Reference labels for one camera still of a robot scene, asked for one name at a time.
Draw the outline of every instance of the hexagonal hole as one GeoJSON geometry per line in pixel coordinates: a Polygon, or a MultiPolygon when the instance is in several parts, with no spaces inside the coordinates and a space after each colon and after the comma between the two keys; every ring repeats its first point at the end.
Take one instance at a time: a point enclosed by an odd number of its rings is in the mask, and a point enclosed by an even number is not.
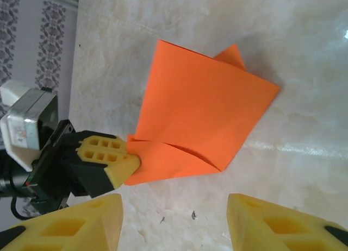
{"type": "Polygon", "coordinates": [[[116,142],[116,141],[113,141],[111,143],[111,147],[114,148],[114,149],[119,149],[121,147],[121,144],[116,142]]]}
{"type": "Polygon", "coordinates": [[[101,146],[102,147],[107,147],[109,145],[109,141],[106,141],[106,140],[102,140],[101,141],[101,146]]]}
{"type": "Polygon", "coordinates": [[[94,155],[94,152],[93,152],[93,151],[91,151],[91,150],[86,150],[86,151],[85,151],[85,157],[86,157],[87,159],[92,159],[92,158],[93,158],[93,155],[94,155]]]}
{"type": "Polygon", "coordinates": [[[41,236],[74,236],[84,223],[83,219],[62,218],[47,227],[41,236]]]}
{"type": "Polygon", "coordinates": [[[98,145],[99,140],[98,139],[92,139],[89,141],[89,144],[91,145],[98,145]]]}
{"type": "Polygon", "coordinates": [[[332,248],[320,241],[294,240],[285,244],[290,251],[333,251],[332,248]]]}
{"type": "Polygon", "coordinates": [[[116,160],[117,160],[117,155],[108,154],[107,160],[108,160],[108,161],[116,161],[116,160]]]}
{"type": "Polygon", "coordinates": [[[261,205],[254,203],[252,201],[247,201],[246,204],[251,207],[251,208],[255,208],[255,209],[261,209],[263,208],[261,205]]]}
{"type": "Polygon", "coordinates": [[[89,207],[91,207],[91,208],[99,208],[103,204],[104,204],[104,201],[94,201],[91,204],[89,204],[89,207]]]}
{"type": "Polygon", "coordinates": [[[62,249],[63,246],[56,246],[54,244],[28,244],[21,251],[61,251],[62,249]]]}
{"type": "Polygon", "coordinates": [[[98,153],[97,153],[97,160],[103,160],[103,159],[104,159],[104,156],[105,156],[104,153],[98,152],[98,153]]]}
{"type": "Polygon", "coordinates": [[[301,222],[290,217],[266,217],[264,221],[276,234],[303,234],[310,232],[301,222]]]}

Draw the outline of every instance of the folded paper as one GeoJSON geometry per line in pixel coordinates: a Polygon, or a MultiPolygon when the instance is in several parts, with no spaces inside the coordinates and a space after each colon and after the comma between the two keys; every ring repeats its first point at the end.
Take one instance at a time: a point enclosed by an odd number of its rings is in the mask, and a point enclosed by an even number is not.
{"type": "Polygon", "coordinates": [[[223,171],[278,92],[245,71],[236,45],[212,59],[158,41],[127,140],[141,165],[126,184],[223,171]]]}

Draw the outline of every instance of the yellow 3d-printed part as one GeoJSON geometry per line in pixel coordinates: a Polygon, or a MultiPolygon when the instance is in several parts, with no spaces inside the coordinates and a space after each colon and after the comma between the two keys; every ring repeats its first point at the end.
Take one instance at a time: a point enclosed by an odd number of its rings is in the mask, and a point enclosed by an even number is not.
{"type": "Polygon", "coordinates": [[[341,226],[242,194],[230,194],[227,222],[234,251],[347,251],[326,226],[341,226]]]}
{"type": "Polygon", "coordinates": [[[19,223],[2,251],[116,251],[122,219],[121,195],[110,194],[19,223]]]}
{"type": "Polygon", "coordinates": [[[77,149],[77,154],[82,161],[108,165],[104,170],[115,189],[140,166],[139,157],[127,154],[126,143],[120,138],[85,138],[77,149]]]}

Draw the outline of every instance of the wall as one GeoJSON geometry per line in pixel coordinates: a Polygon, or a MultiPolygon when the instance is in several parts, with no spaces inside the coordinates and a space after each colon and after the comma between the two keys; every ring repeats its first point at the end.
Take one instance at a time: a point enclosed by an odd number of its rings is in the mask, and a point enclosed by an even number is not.
{"type": "MultiPolygon", "coordinates": [[[[69,114],[76,20],[76,9],[49,0],[0,1],[0,85],[15,79],[52,88],[60,119],[69,114]]],[[[0,117],[6,111],[0,102],[0,117]]],[[[0,199],[0,230],[15,222],[10,200],[0,199]]]]}

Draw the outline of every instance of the black cable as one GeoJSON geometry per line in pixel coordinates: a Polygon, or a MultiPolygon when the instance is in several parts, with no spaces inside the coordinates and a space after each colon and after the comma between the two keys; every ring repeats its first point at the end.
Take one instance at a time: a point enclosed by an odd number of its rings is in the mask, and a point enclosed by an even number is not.
{"type": "Polygon", "coordinates": [[[21,214],[19,214],[17,209],[16,209],[16,203],[17,203],[17,197],[12,197],[11,212],[16,218],[18,218],[20,220],[28,220],[28,219],[34,218],[34,217],[24,217],[21,214]]]}

